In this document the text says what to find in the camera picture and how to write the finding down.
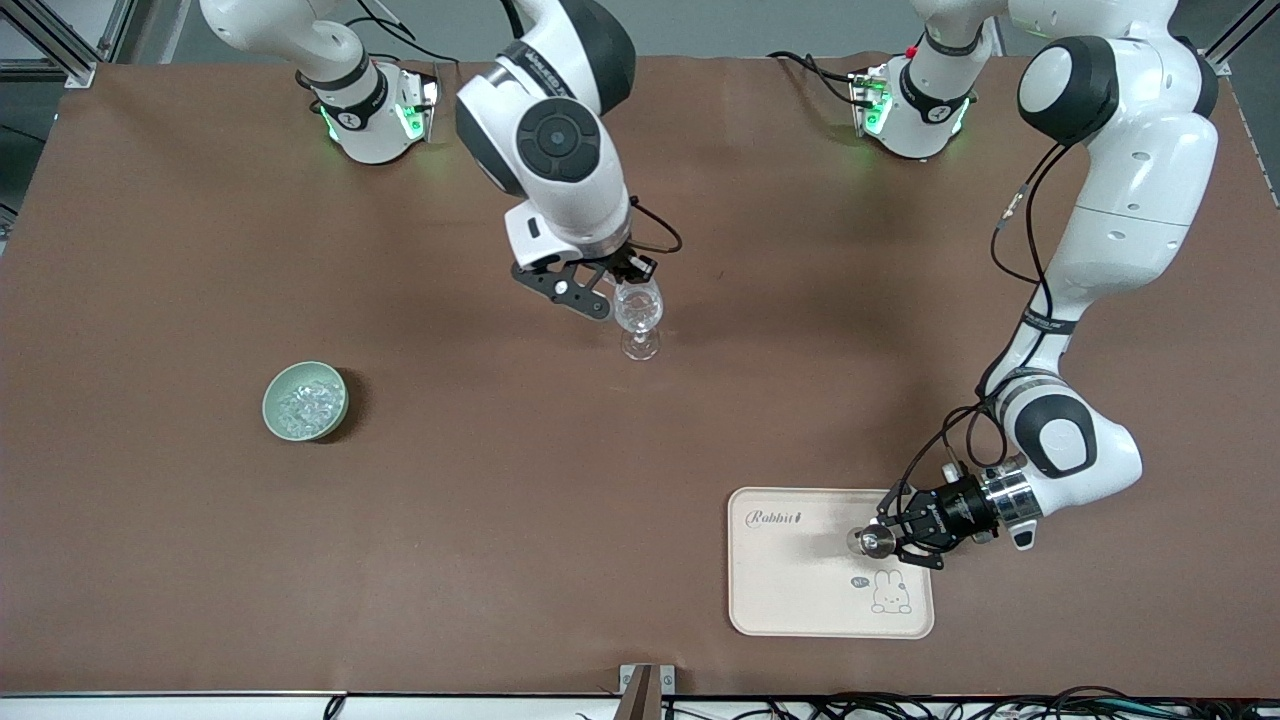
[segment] wire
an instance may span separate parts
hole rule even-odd
[[[765,705],[769,706],[769,712],[772,712],[774,717],[781,717],[782,720],[800,720],[800,717],[797,717],[794,712],[778,705],[777,701],[768,700],[765,701]]]
[[[44,145],[46,142],[45,138],[40,137],[38,135],[31,135],[27,131],[18,129],[18,128],[15,128],[13,126],[6,126],[4,123],[0,123],[0,129],[9,131],[9,132],[12,132],[14,135],[20,135],[20,136],[23,136],[26,138],[29,138],[29,140],[35,140],[36,142],[38,142],[41,145]]]
[[[646,252],[657,252],[658,255],[675,255],[676,252],[680,252],[681,250],[685,249],[685,238],[681,237],[680,231],[673,228],[671,223],[668,223],[667,220],[658,217],[657,213],[641,205],[640,196],[637,195],[631,196],[631,206],[648,215],[650,220],[662,225],[667,232],[671,233],[671,237],[676,238],[676,245],[671,247],[653,247],[650,245],[639,245],[636,242],[632,242],[631,247],[635,247],[636,250],[644,250]]]
[[[396,40],[399,40],[404,45],[408,45],[410,47],[412,47],[413,50],[417,50],[419,53],[421,53],[424,55],[435,58],[436,60],[444,60],[444,61],[448,61],[448,63],[453,63],[454,65],[457,65],[457,64],[460,64],[462,61],[462,60],[458,60],[457,58],[454,58],[452,55],[442,55],[439,53],[433,53],[433,51],[428,50],[426,47],[422,47],[421,45],[419,45],[417,42],[415,42],[412,38],[401,35],[398,32],[398,29],[397,29],[401,26],[397,26],[396,23],[393,23],[390,20],[375,17],[372,14],[370,14],[369,17],[365,17],[365,18],[356,18],[353,20],[347,20],[346,24],[347,24],[347,27],[353,27],[353,26],[357,26],[360,23],[375,23],[387,35],[394,37]]]
[[[1276,708],[1280,708],[1280,701],[1260,700],[1242,708],[1239,717],[1242,717],[1243,720],[1260,720],[1262,717],[1263,710],[1276,710]]]
[[[906,471],[902,473],[902,477],[899,478],[896,483],[893,483],[892,492],[897,495],[896,512],[899,518],[902,516],[902,491],[906,488],[908,482],[915,473],[915,466],[920,464],[920,460],[924,460],[924,456],[928,455],[929,450],[932,450],[933,446],[938,443],[938,441],[942,441],[943,438],[947,437],[947,432],[950,432],[951,428],[960,424],[960,421],[968,418],[970,413],[975,413],[977,410],[978,410],[977,405],[970,405],[966,407],[956,407],[951,413],[947,413],[946,419],[942,420],[942,429],[934,433],[933,437],[924,443],[924,447],[922,447],[920,451],[915,454],[915,457],[911,459],[911,464],[906,466]],[[915,538],[910,536],[906,536],[906,538],[913,544],[920,547],[919,543],[915,541]]]
[[[978,424],[979,418],[991,420],[991,424],[996,427],[996,432],[1000,433],[1000,457],[997,457],[995,462],[983,462],[982,460],[978,460],[973,451],[973,428]],[[1000,424],[1000,420],[991,416],[989,411],[986,409],[986,404],[983,404],[983,409],[974,413],[969,418],[969,428],[964,432],[964,452],[969,456],[969,460],[979,468],[998,468],[1005,464],[1005,460],[1009,460],[1009,436],[1005,433],[1005,428]]]
[[[520,40],[525,36],[525,23],[520,19],[520,13],[516,12],[516,4],[512,0],[502,0],[502,9],[507,10],[507,22],[511,23],[511,36]]]
[[[404,20],[402,20],[402,19],[397,18],[394,14],[392,14],[392,12],[387,8],[387,5],[383,5],[381,0],[375,0],[375,1],[378,3],[379,6],[381,6],[381,9],[384,12],[387,12],[388,14],[392,15],[392,18],[394,18],[394,22],[392,23],[393,26],[403,29],[404,35],[407,35],[410,40],[412,40],[413,42],[417,42],[417,36],[413,35],[413,31],[410,29],[407,24],[404,24]],[[376,18],[378,17],[378,13],[372,12],[369,8],[369,4],[365,0],[356,0],[356,3],[360,4],[360,9],[364,10],[365,14],[369,15],[370,18]]]
[[[1028,249],[1032,252],[1032,261],[1036,263],[1036,277],[1039,279],[1039,288],[1044,293],[1044,316],[1046,318],[1052,318],[1053,316],[1053,293],[1050,291],[1050,288],[1048,288],[1048,281],[1044,278],[1044,264],[1041,263],[1039,246],[1036,243],[1036,219],[1034,219],[1036,195],[1039,193],[1039,186],[1041,186],[1041,183],[1044,182],[1044,178],[1048,177],[1048,174],[1053,170],[1053,167],[1057,165],[1062,160],[1062,158],[1066,158],[1066,154],[1070,150],[1071,150],[1070,147],[1062,147],[1059,151],[1059,154],[1055,155],[1053,159],[1050,160],[1047,165],[1044,165],[1044,172],[1042,172],[1041,176],[1036,179],[1036,184],[1032,186],[1030,195],[1027,196],[1027,213],[1025,213],[1025,217],[1027,217],[1027,246],[1028,246]],[[1044,333],[1041,333],[1041,338],[1042,340],[1043,340],[1043,337],[1044,337]]]
[[[1144,705],[1126,698],[1101,697],[1096,702],[1100,702],[1102,705],[1115,706],[1116,710],[1123,710],[1129,715],[1142,715],[1144,717],[1170,717],[1170,719],[1184,717],[1183,715],[1179,715],[1172,710],[1165,710],[1162,707]]]
[[[845,720],[858,711],[876,714],[888,720],[937,720],[933,711],[919,700],[891,693],[840,693],[810,700],[809,703],[832,720]],[[906,707],[916,708],[919,716],[913,716]]]
[[[1000,217],[1000,222],[996,223],[996,229],[992,231],[991,233],[991,261],[995,263],[996,266],[1000,268],[1000,270],[1004,272],[1006,275],[1019,279],[1028,284],[1036,284],[1036,279],[1029,278],[1009,268],[1000,260],[1000,255],[996,249],[996,238],[1000,237],[1000,232],[1005,229],[1005,224],[1009,222],[1010,218],[1014,217],[1014,213],[1018,210],[1018,205],[1021,202],[1023,197],[1027,196],[1032,183],[1036,181],[1036,177],[1039,176],[1041,169],[1044,168],[1044,164],[1048,163],[1050,158],[1052,158],[1053,152],[1059,147],[1061,147],[1061,145],[1055,143],[1053,147],[1050,147],[1048,151],[1044,152],[1044,156],[1041,158],[1041,161],[1036,164],[1036,169],[1032,170],[1032,174],[1027,176],[1027,179],[1023,181],[1021,187],[1018,188],[1018,192],[1014,195],[1012,202],[1009,204],[1009,209],[1006,209],[1005,213]]]
[[[339,712],[342,712],[343,706],[347,705],[347,696],[335,694],[329,698],[329,702],[324,706],[324,720],[334,720]]]
[[[681,714],[681,715],[687,715],[687,716],[692,717],[694,720],[714,720],[713,717],[708,717],[708,716],[705,716],[705,715],[700,715],[700,714],[698,714],[698,712],[694,712],[692,710],[685,710],[685,708],[681,708],[681,707],[676,707],[676,703],[675,703],[675,702],[668,702],[668,703],[667,703],[667,705],[664,706],[664,710],[666,710],[666,711],[667,711],[668,714],[671,714],[671,712],[678,712],[678,714]]]
[[[965,410],[969,410],[969,407],[956,407],[955,410],[947,413],[946,418],[942,419],[942,425],[946,427],[956,413],[964,413]],[[947,448],[947,452],[955,454],[955,448],[951,447],[951,438],[947,437],[947,433],[942,433],[942,447]]]
[[[818,79],[822,81],[822,85],[827,86],[827,90],[831,91],[832,95],[835,95],[836,97],[841,99],[844,102],[846,102],[849,105],[854,105],[855,108],[872,108],[873,106],[870,102],[868,102],[865,100],[854,100],[852,97],[849,97],[844,92],[841,92],[840,90],[837,90],[836,86],[832,85],[832,81],[837,81],[837,82],[842,82],[845,85],[849,85],[850,83],[849,76],[842,76],[840,73],[831,72],[831,70],[828,70],[828,69],[818,65],[818,61],[813,59],[812,54],[806,54],[804,58],[801,58],[800,55],[796,55],[795,53],[791,53],[788,50],[778,50],[776,53],[769,53],[767,56],[768,58],[773,58],[776,60],[792,60],[795,63],[799,63],[801,68],[804,68],[804,69],[809,70],[810,73],[818,76]],[[861,68],[860,70],[854,70],[854,72],[861,72],[861,70],[865,70],[865,69],[867,68]]]

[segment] beige tray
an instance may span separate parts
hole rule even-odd
[[[849,551],[884,491],[742,488],[728,500],[728,615],[746,635],[920,639],[929,573]]]

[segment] rabbit illustration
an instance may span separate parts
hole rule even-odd
[[[872,594],[872,612],[890,615],[910,615],[911,596],[906,592],[902,573],[897,570],[877,570],[876,591]]]

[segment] green led light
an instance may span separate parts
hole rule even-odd
[[[881,100],[870,110],[867,110],[867,132],[879,135],[884,127],[884,118],[893,109],[893,97],[888,92],[881,94]]]
[[[960,110],[956,111],[956,124],[951,126],[951,135],[956,135],[964,127],[964,114],[969,111],[969,102],[965,100],[964,105],[960,105]]]
[[[333,129],[333,120],[329,119],[329,113],[324,109],[324,106],[320,108],[320,117],[324,118],[324,124],[329,127],[329,140],[340,145],[342,141],[338,140],[338,131]]]
[[[422,113],[419,113],[413,108],[404,108],[402,105],[396,105],[397,115],[401,119],[401,124],[404,126],[404,135],[410,140],[417,140],[422,137],[425,132],[422,129]]]

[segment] black cable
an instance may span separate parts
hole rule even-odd
[[[675,702],[668,702],[664,708],[667,710],[668,714],[669,712],[678,712],[681,715],[687,715],[687,716],[692,717],[694,720],[714,720],[713,717],[708,717],[705,715],[700,715],[698,712],[694,712],[692,710],[684,710],[681,707],[676,707]]]
[[[676,238],[676,245],[671,247],[653,247],[649,245],[640,245],[636,242],[632,242],[631,247],[635,247],[636,250],[644,250],[645,252],[657,252],[658,255],[675,255],[676,252],[680,252],[681,250],[685,249],[685,238],[681,237],[680,232],[676,228],[673,228],[671,223],[658,217],[657,213],[641,205],[640,196],[637,195],[631,196],[631,206],[648,215],[650,220],[662,225],[667,232],[671,233],[671,237]]]
[[[412,47],[413,50],[417,50],[419,53],[421,53],[421,54],[424,54],[424,55],[428,55],[428,56],[431,56],[431,58],[435,58],[436,60],[444,60],[444,61],[448,61],[448,63],[453,63],[454,65],[457,65],[458,63],[461,63],[461,61],[462,61],[462,60],[458,60],[457,58],[454,58],[454,56],[452,56],[452,55],[442,55],[442,54],[439,54],[439,53],[433,53],[433,51],[428,50],[426,47],[422,47],[422,46],[421,46],[421,45],[419,45],[417,42],[413,42],[413,41],[412,41],[412,40],[410,40],[408,37],[404,37],[403,35],[401,35],[401,33],[399,33],[399,32],[397,31],[397,28],[398,28],[399,26],[397,26],[396,23],[393,23],[393,22],[390,22],[390,20],[387,20],[387,19],[383,19],[383,18],[378,18],[378,17],[374,17],[374,15],[369,15],[369,17],[366,17],[366,18],[356,18],[356,19],[353,19],[353,20],[347,20],[347,23],[346,23],[346,24],[347,24],[347,27],[352,27],[352,26],[357,26],[357,24],[360,24],[360,23],[375,23],[375,24],[378,24],[378,27],[380,27],[380,28],[383,29],[383,32],[385,32],[387,35],[389,35],[389,36],[394,37],[396,40],[399,40],[399,41],[401,41],[401,42],[403,42],[404,45],[408,45],[410,47]]]
[[[1204,720],[1236,720],[1247,712],[1239,702],[1233,705],[1231,701],[1222,700],[1206,701],[1204,705],[1197,707],[1203,714]]]
[[[1000,433],[1000,457],[997,457],[995,462],[983,462],[982,460],[978,460],[973,451],[973,428],[978,424],[979,418],[991,420],[991,424],[996,425],[996,432]],[[1009,436],[1005,433],[1005,428],[1001,427],[998,420],[992,418],[984,410],[979,410],[969,418],[969,428],[965,429],[964,433],[964,451],[965,455],[969,456],[969,460],[979,468],[998,468],[1005,462],[1005,460],[1009,460]]]
[[[1059,151],[1059,154],[1055,155],[1047,165],[1044,165],[1044,172],[1036,178],[1036,184],[1032,186],[1032,192],[1027,196],[1027,246],[1032,252],[1032,261],[1036,263],[1036,277],[1039,279],[1039,287],[1044,292],[1044,316],[1050,319],[1053,318],[1053,293],[1048,290],[1048,281],[1044,278],[1044,264],[1041,263],[1039,246],[1036,243],[1036,196],[1039,193],[1041,183],[1043,183],[1044,178],[1053,172],[1053,167],[1057,165],[1062,158],[1066,158],[1066,154],[1070,150],[1070,147],[1062,147],[1062,150]]]
[[[1240,708],[1239,717],[1243,720],[1261,720],[1263,717],[1261,711],[1277,708],[1280,708],[1280,701],[1260,700]]]
[[[782,707],[781,705],[778,705],[777,701],[769,700],[769,701],[765,701],[765,703],[769,706],[769,710],[773,711],[773,715],[776,717],[781,717],[782,720],[800,720],[799,715],[796,715],[795,712],[791,712],[790,710]]]
[[[23,136],[23,137],[26,137],[28,140],[35,140],[36,142],[38,142],[41,145],[45,143],[45,138],[44,137],[40,137],[38,135],[31,135],[29,132],[23,131],[23,129],[18,129],[18,128],[15,128],[13,126],[6,126],[4,123],[0,123],[0,129],[9,131],[9,132],[12,132],[14,135],[20,135],[20,136]]]
[[[1023,182],[1021,187],[1018,188],[1019,197],[1015,197],[1014,201],[1010,202],[1009,210],[1006,210],[1006,213],[1000,217],[1000,222],[996,223],[996,229],[992,231],[991,233],[991,261],[995,263],[996,266],[1000,268],[1000,270],[1004,272],[1006,275],[1023,281],[1024,283],[1028,284],[1036,284],[1036,279],[1029,278],[1014,270],[1012,268],[1009,268],[1000,260],[1000,254],[996,249],[996,238],[1000,237],[1000,232],[1005,229],[1005,224],[1009,222],[1009,218],[1012,217],[1012,211],[1018,209],[1019,202],[1021,202],[1021,196],[1025,196],[1028,193],[1028,191],[1030,190],[1030,184],[1036,181],[1036,177],[1039,176],[1041,169],[1044,168],[1044,164],[1048,163],[1050,158],[1059,147],[1061,147],[1061,145],[1055,143],[1053,147],[1050,147],[1048,151],[1044,152],[1044,156],[1041,158],[1041,161],[1036,164],[1036,169],[1032,170],[1032,174],[1027,176],[1027,179]]]
[[[796,55],[795,53],[791,53],[788,50],[778,50],[776,53],[769,53],[767,56],[768,58],[773,58],[776,60],[792,60],[795,63],[799,63],[801,68],[804,68],[804,69],[809,70],[810,73],[818,76],[818,79],[822,81],[822,85],[827,86],[827,90],[831,91],[832,95],[835,95],[836,97],[838,97],[840,100],[842,100],[844,102],[846,102],[849,105],[854,105],[855,108],[872,108],[873,106],[870,102],[868,102],[865,100],[854,100],[852,97],[849,97],[847,95],[845,95],[844,92],[841,92],[835,85],[831,85],[832,81],[837,81],[837,82],[842,82],[845,85],[849,85],[849,82],[850,82],[849,81],[849,76],[842,76],[840,73],[835,73],[835,72],[831,72],[828,69],[824,69],[823,67],[818,65],[818,61],[813,59],[812,54],[806,54],[804,58],[801,58],[800,55]]]
[[[507,22],[511,23],[511,36],[520,40],[525,36],[525,23],[520,19],[520,13],[516,12],[516,4],[512,0],[502,0],[502,9],[507,10]]]
[[[365,12],[365,14],[366,14],[366,15],[369,15],[370,18],[376,18],[376,17],[378,17],[378,13],[374,13],[374,12],[372,12],[372,10],[371,10],[371,9],[369,8],[369,4],[367,4],[367,3],[365,3],[365,0],[356,0],[356,3],[358,3],[358,4],[360,4],[360,9],[361,9],[361,10],[364,10],[364,12]],[[413,42],[417,42],[417,36],[416,36],[416,35],[413,35],[413,31],[412,31],[412,29],[410,29],[410,28],[408,28],[408,26],[407,26],[407,24],[404,24],[404,22],[403,22],[403,20],[401,20],[399,18],[397,18],[394,23],[392,23],[390,20],[388,20],[388,22],[389,22],[389,23],[390,23],[392,26],[394,26],[394,27],[398,27],[398,28],[403,29],[403,31],[404,31],[404,35],[407,35],[410,40],[412,40]]]
[[[955,410],[947,413],[947,415],[942,418],[942,425],[946,427],[946,424],[951,421],[952,415],[955,415],[956,413],[964,413],[965,410],[969,410],[969,407],[956,407]],[[942,447],[947,448],[951,452],[955,452],[955,448],[951,447],[951,438],[947,437],[946,433],[942,434]]]
[[[877,714],[888,720],[937,720],[933,711],[919,700],[892,693],[840,693],[824,700],[810,700],[809,703],[833,720],[844,720],[855,711]],[[913,716],[905,707],[919,710],[920,716]]]
[[[335,694],[330,697],[329,702],[324,706],[324,720],[334,720],[342,712],[344,705],[347,705],[347,696]]]
[[[946,438],[947,432],[950,432],[951,428],[960,424],[960,421],[968,418],[970,413],[975,413],[977,410],[978,405],[970,405],[968,407],[956,407],[951,413],[947,413],[947,416],[942,421],[942,429],[934,433],[934,436],[929,438],[928,442],[924,443],[924,447],[922,447],[920,451],[915,454],[915,457],[911,459],[911,464],[906,466],[906,471],[902,473],[902,477],[899,478],[896,483],[893,483],[892,491],[897,495],[896,512],[899,518],[902,516],[902,491],[906,488],[908,482],[911,479],[911,474],[915,473],[915,466],[920,464],[920,460],[924,460],[924,456],[928,455],[929,450],[932,450],[933,446],[938,443],[938,441]],[[916,544],[916,547],[923,547],[915,541],[915,538],[908,536],[908,539],[913,544]]]
[[[823,715],[826,715],[831,720],[836,720],[835,716],[832,716],[831,712],[828,712],[827,708],[819,705],[818,702],[809,701],[809,706],[813,707],[813,712],[809,714],[809,720],[818,720],[818,717]]]
[[[1005,707],[1012,706],[1012,707],[1020,710],[1020,708],[1023,708],[1023,707],[1025,707],[1025,706],[1036,702],[1039,698],[1041,698],[1039,696],[1015,696],[1015,697],[1009,697],[1009,698],[1005,698],[1005,700],[1001,700],[1001,701],[997,701],[997,702],[993,702],[993,703],[988,705],[987,707],[984,707],[984,708],[979,710],[978,712],[975,712],[974,716],[969,717],[968,720],[991,720],[991,717],[995,716],[996,712],[1000,712]]]

